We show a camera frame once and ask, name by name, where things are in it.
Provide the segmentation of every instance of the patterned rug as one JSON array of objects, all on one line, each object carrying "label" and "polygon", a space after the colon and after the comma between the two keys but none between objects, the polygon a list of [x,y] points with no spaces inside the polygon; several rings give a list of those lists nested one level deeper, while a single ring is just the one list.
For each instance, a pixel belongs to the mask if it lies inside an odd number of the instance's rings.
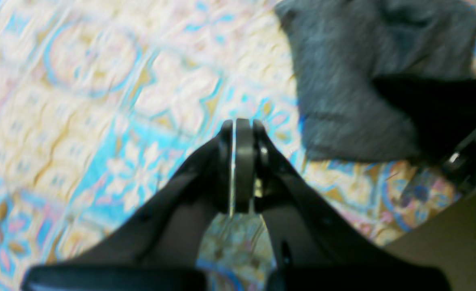
[{"label": "patterned rug", "polygon": [[[110,234],[229,118],[262,120],[303,177],[377,245],[456,200],[434,179],[427,201],[400,208],[416,172],[406,162],[305,160],[274,5],[0,0],[0,290],[17,289],[30,265]],[[214,289],[261,289],[275,267],[262,221],[215,219],[198,265]]]}]

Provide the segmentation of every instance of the gray cloth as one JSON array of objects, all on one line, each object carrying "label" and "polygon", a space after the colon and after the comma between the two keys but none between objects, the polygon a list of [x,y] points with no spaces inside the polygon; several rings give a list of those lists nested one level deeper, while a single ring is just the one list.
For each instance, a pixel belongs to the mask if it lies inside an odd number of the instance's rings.
[{"label": "gray cloth", "polygon": [[382,74],[468,79],[476,11],[460,0],[284,0],[308,158],[420,157],[404,112],[379,96]]}]

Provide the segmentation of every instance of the floral pattern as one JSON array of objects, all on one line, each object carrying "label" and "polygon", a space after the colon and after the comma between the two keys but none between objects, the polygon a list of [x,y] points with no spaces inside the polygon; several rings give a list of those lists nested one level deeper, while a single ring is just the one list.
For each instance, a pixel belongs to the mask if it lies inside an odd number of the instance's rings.
[{"label": "floral pattern", "polygon": [[72,195],[73,208],[122,223],[168,181],[189,147],[179,136],[118,116]]},{"label": "floral pattern", "polygon": [[28,256],[28,242],[20,234],[29,227],[31,217],[11,215],[12,206],[0,198],[0,270],[13,274],[15,270],[12,256]]},{"label": "floral pattern", "polygon": [[[260,120],[378,246],[458,199],[407,162],[306,160],[277,2],[0,0],[0,290],[111,234],[227,119]],[[212,289],[263,289],[275,268],[264,223],[219,215],[197,265]]]}]

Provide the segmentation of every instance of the black fabric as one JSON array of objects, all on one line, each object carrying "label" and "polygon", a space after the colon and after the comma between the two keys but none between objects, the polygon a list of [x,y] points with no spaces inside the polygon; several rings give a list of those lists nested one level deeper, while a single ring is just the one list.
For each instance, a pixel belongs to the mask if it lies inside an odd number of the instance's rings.
[{"label": "black fabric", "polygon": [[423,158],[439,162],[476,129],[476,79],[441,81],[380,76],[378,93],[407,114],[417,130]]}]

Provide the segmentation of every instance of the beige surface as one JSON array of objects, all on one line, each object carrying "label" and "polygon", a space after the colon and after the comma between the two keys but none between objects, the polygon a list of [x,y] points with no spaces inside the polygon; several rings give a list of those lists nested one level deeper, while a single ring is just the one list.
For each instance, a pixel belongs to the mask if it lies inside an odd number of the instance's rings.
[{"label": "beige surface", "polygon": [[476,196],[451,206],[386,250],[445,272],[452,291],[476,291]]}]

